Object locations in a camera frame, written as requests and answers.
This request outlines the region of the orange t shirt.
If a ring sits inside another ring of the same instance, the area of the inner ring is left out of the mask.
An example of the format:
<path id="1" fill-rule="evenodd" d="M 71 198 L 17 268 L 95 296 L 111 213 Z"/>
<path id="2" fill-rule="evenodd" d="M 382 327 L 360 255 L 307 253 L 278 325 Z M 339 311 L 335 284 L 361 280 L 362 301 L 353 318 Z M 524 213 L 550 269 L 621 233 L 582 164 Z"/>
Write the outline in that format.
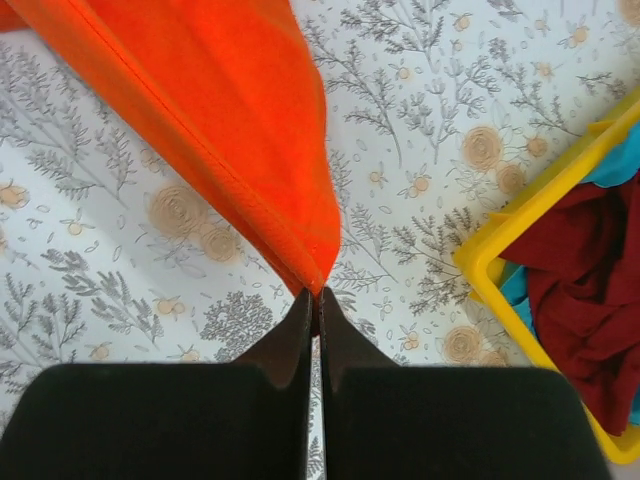
<path id="1" fill-rule="evenodd" d="M 322 79 L 287 1 L 5 1 L 292 292 L 340 246 Z"/>

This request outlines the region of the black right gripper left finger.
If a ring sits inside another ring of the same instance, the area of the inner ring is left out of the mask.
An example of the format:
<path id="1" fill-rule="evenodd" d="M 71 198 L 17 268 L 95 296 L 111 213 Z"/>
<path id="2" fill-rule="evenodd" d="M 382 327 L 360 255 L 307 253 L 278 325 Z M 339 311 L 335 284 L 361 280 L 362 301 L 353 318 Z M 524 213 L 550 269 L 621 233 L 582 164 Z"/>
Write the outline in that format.
<path id="1" fill-rule="evenodd" d="M 64 364 L 22 395 L 5 479 L 302 479 L 313 297 L 229 363 Z"/>

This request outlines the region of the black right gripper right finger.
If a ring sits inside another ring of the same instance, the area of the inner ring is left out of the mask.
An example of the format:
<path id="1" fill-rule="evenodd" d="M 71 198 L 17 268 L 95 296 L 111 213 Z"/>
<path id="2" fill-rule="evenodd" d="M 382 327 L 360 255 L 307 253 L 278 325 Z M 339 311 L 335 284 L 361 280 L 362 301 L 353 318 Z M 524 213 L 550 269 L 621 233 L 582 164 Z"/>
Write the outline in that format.
<path id="1" fill-rule="evenodd" d="M 557 372 L 402 367 L 318 299 L 330 479 L 607 479 L 584 408 Z"/>

